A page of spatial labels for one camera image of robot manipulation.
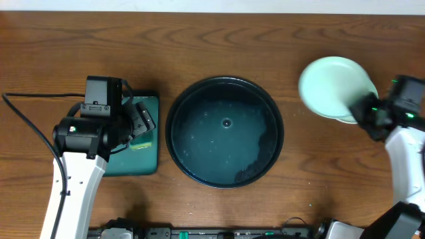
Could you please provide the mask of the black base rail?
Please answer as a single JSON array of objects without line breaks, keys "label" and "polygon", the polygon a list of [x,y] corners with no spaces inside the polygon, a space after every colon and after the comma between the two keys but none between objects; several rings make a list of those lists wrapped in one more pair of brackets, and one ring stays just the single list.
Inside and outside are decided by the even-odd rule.
[{"label": "black base rail", "polygon": [[87,239],[133,238],[133,239],[359,239],[363,229],[336,220],[326,220],[313,226],[298,217],[273,228],[173,228],[142,227],[124,218],[110,220],[101,228],[91,228]]}]

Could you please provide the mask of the round black tray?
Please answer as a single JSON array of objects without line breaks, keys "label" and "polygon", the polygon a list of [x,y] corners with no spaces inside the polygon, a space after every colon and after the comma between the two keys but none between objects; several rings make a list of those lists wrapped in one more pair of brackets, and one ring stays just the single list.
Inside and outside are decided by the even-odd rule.
[{"label": "round black tray", "polygon": [[235,76],[200,80],[170,107],[165,140],[176,166],[218,189],[249,185],[275,164],[284,144],[275,101],[256,83]]}]

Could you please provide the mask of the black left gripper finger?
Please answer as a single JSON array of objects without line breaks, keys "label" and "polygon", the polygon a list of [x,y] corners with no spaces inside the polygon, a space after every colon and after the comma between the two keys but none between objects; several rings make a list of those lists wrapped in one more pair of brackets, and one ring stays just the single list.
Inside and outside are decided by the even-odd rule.
[{"label": "black left gripper finger", "polygon": [[146,105],[143,102],[138,102],[135,105],[135,108],[138,113],[135,123],[136,132],[148,132],[154,130],[156,128],[156,124],[147,110]]},{"label": "black left gripper finger", "polygon": [[133,138],[137,138],[140,135],[144,134],[148,130],[147,119],[146,119],[147,110],[140,105],[131,105],[129,107],[129,116],[132,121],[132,133]]}]

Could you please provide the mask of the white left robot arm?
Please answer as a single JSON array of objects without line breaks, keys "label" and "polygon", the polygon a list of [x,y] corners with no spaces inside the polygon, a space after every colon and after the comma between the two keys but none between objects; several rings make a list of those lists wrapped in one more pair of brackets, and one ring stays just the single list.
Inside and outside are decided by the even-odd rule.
[{"label": "white left robot arm", "polygon": [[135,139],[126,149],[110,157],[87,159],[84,153],[64,153],[60,158],[67,176],[67,191],[56,238],[86,238],[92,207],[103,176],[151,175],[157,170],[158,129]]}]

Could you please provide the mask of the green yellow sponge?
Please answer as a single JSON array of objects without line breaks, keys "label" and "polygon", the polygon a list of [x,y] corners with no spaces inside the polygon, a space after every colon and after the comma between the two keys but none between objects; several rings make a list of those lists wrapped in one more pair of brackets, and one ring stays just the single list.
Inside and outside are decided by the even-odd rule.
[{"label": "green yellow sponge", "polygon": [[129,148],[132,150],[144,149],[147,147],[151,147],[153,144],[153,134],[151,131],[140,135],[137,138],[134,138],[129,143]]}]

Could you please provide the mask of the green plate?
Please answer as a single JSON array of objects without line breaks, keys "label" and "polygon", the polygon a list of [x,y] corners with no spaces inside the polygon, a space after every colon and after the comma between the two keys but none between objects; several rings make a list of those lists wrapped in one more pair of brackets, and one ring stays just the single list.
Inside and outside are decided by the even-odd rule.
[{"label": "green plate", "polygon": [[313,113],[343,123],[356,124],[349,105],[372,92],[375,85],[364,68],[340,56],[328,56],[308,64],[302,71],[298,92]]},{"label": "green plate", "polygon": [[364,120],[372,111],[378,92],[366,72],[352,73],[338,85],[337,99],[343,110],[343,115],[337,120],[357,124],[357,120]]}]

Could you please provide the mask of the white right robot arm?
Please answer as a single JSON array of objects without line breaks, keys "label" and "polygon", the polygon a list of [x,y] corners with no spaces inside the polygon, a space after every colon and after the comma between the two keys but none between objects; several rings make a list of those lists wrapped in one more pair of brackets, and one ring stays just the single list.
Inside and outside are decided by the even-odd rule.
[{"label": "white right robot arm", "polygon": [[360,238],[424,237],[424,118],[417,96],[378,99],[370,93],[349,107],[361,128],[384,142],[392,170],[394,206]]}]

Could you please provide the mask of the teal rectangular water tray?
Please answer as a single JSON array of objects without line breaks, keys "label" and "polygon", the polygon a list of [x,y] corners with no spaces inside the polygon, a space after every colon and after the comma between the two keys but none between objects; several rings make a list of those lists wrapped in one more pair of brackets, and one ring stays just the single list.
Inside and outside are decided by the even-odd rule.
[{"label": "teal rectangular water tray", "polygon": [[159,152],[159,95],[153,90],[134,90],[133,104],[143,102],[156,128],[152,130],[153,144],[144,149],[129,148],[110,156],[105,177],[151,175],[157,170]]}]

